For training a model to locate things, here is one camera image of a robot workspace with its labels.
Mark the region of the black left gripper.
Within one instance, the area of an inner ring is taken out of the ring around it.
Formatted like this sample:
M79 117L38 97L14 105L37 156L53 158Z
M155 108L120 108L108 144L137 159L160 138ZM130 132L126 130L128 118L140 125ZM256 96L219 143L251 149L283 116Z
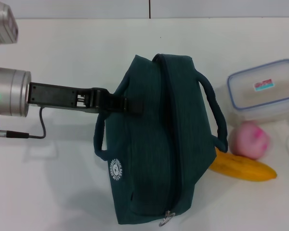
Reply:
M102 88L73 88L31 82L28 103L43 108L56 108L86 113L143 113L143 102L110 94Z

